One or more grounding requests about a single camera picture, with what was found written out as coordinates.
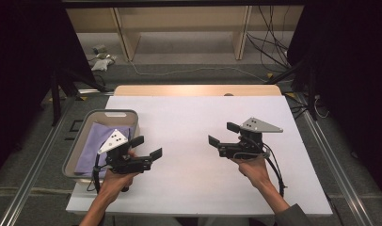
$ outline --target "hand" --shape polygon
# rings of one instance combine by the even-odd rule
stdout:
[[[100,192],[88,209],[88,213],[80,223],[83,225],[98,225],[103,218],[103,214],[110,203],[112,203],[120,194],[124,187],[129,187],[133,183],[133,178],[138,175],[138,172],[128,174],[116,174],[110,169],[106,171],[101,185]]]
[[[254,187],[258,188],[275,214],[290,207],[271,183],[264,158],[232,159],[232,161],[238,164],[240,172],[249,179]]]
[[[109,203],[113,202],[124,187],[129,187],[133,183],[133,178],[137,175],[138,172],[116,174],[110,169],[107,170],[99,195],[105,197]]]
[[[264,158],[232,159],[232,161],[238,164],[240,172],[249,179],[254,187],[261,190],[263,186],[272,185]]]

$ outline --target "table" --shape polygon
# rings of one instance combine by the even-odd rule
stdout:
[[[175,90],[181,96],[175,96]],[[222,96],[223,93],[237,96]],[[288,186],[286,201],[290,205],[298,203],[307,215],[332,214],[289,106],[276,86],[120,86],[106,108],[137,112],[140,135],[145,138],[145,143],[137,147],[138,155],[163,148],[163,157],[152,164],[151,171],[135,177],[130,191],[120,194],[107,213],[177,217],[272,215],[236,164],[220,158],[208,144],[208,135],[223,142],[237,142],[237,135],[226,130],[226,122],[240,124],[253,116],[284,130],[281,134],[263,134],[263,142],[271,147],[279,162]],[[269,169],[269,173],[276,184],[274,172]],[[86,213],[96,196],[95,192],[86,191],[87,186],[76,184],[67,211]]]

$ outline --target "floor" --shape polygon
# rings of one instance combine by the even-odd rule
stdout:
[[[265,32],[256,32],[252,35],[263,38]],[[280,32],[276,35],[287,45],[293,33]],[[116,34],[78,34],[78,37],[87,58],[95,57],[92,52],[94,45],[104,44],[108,54],[117,58],[116,65],[130,65],[122,57]],[[264,50],[280,60],[272,46],[266,44]],[[134,66],[136,70],[145,65],[172,64],[191,65],[190,67],[193,65],[246,67],[253,64],[266,64],[267,67],[278,66],[268,57],[261,56],[249,41],[247,41],[243,59],[235,60],[230,33],[142,34],[132,67]],[[266,79],[266,74],[260,74],[260,76]],[[289,88],[289,83],[279,85],[282,90]],[[72,121],[63,121],[60,125],[60,130],[65,133],[59,133],[52,128],[50,97],[51,95],[47,94],[41,103],[44,110],[34,119],[33,126],[23,138],[23,149],[13,153],[0,171],[0,223],[4,222],[1,225],[75,225],[82,218],[65,211],[74,182],[69,181],[61,173],[65,153],[71,147],[71,140],[75,137],[75,133],[71,132]],[[296,97],[303,101],[303,95]],[[67,107],[64,107],[63,111],[72,119],[83,119],[89,110],[96,107],[103,108],[107,98],[107,95],[99,95],[89,96],[88,101],[64,100],[63,95],[62,103]],[[323,190],[340,213],[338,215],[334,212],[331,218],[311,218],[313,224],[381,226],[382,193],[364,166],[351,155],[352,151],[348,147],[347,140],[342,139],[342,130],[330,117],[319,118],[318,122],[309,121],[308,114],[295,120]],[[314,128],[319,128],[321,134],[325,136],[325,143],[320,144],[317,141],[317,137],[321,134],[314,133]],[[55,139],[49,140],[49,137],[53,136],[56,136]],[[53,151],[47,141],[51,141],[51,145],[54,146]],[[345,179],[350,185],[342,185],[344,181],[340,181],[341,179]],[[351,206],[351,203],[355,202],[361,202],[362,207]],[[271,218],[261,218],[261,220],[267,224],[272,223]],[[180,224],[174,218],[108,216],[106,225]],[[247,222],[244,218],[219,218],[214,225],[247,225]]]

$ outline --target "human hand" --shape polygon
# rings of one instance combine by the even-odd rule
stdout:
[[[135,157],[133,151],[130,151],[129,155]],[[133,183],[133,178],[137,176],[138,173],[139,172],[118,174],[113,173],[110,169],[107,170],[103,178],[100,194],[105,196],[109,202],[113,202],[125,187],[129,187]]]
[[[249,179],[254,187],[258,188],[275,214],[290,207],[271,183],[263,157],[232,159],[232,161],[238,164],[240,172]]]
[[[253,159],[232,159],[232,161],[238,164],[240,172],[249,179],[254,187],[261,190],[264,186],[272,185],[264,158],[258,156]]]

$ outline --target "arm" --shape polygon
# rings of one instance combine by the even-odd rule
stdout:
[[[276,222],[279,225],[311,225],[309,219],[296,204],[290,205],[279,195],[276,188],[270,181],[264,158],[255,158],[253,160],[232,159],[238,164],[239,170],[256,187],[273,210]]]
[[[111,170],[107,170],[101,190],[80,225],[98,225],[108,205],[118,197],[124,187],[132,184],[133,178],[137,175],[138,173],[115,174]]]
[[[274,214],[278,214],[290,207],[271,183],[264,158],[258,157],[253,160],[233,159],[233,161],[238,164],[239,170],[250,180],[252,185],[258,188]]]

